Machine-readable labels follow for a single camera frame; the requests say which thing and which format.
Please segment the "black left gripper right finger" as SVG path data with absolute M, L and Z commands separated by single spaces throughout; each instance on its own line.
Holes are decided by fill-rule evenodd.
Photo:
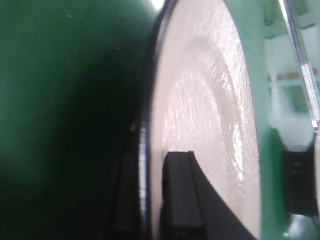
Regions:
M 162 168 L 164 240 L 253 240 L 201 170 L 192 151 L 168 152 Z

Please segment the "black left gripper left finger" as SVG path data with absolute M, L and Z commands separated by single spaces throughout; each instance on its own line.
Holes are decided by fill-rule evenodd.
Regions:
M 109 217 L 103 233 L 105 240 L 137 240 L 138 160 L 134 153 L 123 153 L 116 166 Z

